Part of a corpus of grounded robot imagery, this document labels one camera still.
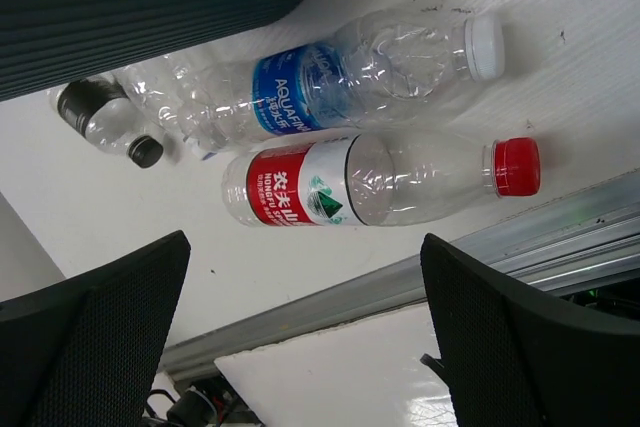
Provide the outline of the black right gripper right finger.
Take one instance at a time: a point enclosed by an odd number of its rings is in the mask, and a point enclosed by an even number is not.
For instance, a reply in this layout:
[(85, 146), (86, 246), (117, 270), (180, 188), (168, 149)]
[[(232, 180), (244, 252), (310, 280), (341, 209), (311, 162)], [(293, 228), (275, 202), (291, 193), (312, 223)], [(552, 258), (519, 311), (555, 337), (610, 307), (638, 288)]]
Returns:
[(460, 426), (636, 426), (639, 323), (500, 273), (439, 237), (420, 264)]

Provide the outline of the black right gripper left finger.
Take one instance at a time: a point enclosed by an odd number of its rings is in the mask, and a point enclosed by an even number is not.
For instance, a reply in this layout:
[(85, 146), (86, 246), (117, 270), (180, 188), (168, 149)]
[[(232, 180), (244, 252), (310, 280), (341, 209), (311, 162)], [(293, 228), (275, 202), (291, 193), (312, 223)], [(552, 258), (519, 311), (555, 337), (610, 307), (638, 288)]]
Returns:
[(2, 425), (139, 425), (190, 251), (176, 231), (2, 302)]

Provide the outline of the red label red cap bottle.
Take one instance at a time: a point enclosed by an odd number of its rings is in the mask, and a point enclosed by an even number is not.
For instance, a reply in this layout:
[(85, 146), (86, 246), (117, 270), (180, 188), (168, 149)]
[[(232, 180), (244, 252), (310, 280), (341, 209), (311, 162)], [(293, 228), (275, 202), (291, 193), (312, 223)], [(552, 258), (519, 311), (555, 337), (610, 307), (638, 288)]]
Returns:
[(538, 193), (530, 137), (480, 145), (443, 133), (363, 133), (274, 147), (234, 159), (221, 184), (246, 226), (400, 227), (456, 214), (487, 198)]

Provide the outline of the small clear black-cap bottle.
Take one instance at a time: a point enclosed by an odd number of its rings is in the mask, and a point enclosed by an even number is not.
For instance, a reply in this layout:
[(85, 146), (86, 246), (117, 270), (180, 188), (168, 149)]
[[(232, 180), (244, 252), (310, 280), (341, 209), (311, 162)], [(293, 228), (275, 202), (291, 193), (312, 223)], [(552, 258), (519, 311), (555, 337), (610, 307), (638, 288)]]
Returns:
[(141, 169), (164, 154), (158, 126), (133, 103), (111, 75), (75, 80), (47, 92), (52, 109), (101, 152), (125, 157)]

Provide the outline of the Aquafina blue label bottle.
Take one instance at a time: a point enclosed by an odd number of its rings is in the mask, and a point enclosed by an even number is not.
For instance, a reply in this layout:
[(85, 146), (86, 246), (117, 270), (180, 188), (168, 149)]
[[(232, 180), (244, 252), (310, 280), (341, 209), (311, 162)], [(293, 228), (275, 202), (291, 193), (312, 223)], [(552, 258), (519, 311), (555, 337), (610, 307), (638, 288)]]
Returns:
[(115, 76), (144, 113), (212, 155), (320, 130), (442, 124), (503, 74), (505, 60), (493, 13), (392, 8), (256, 60), (181, 51)]

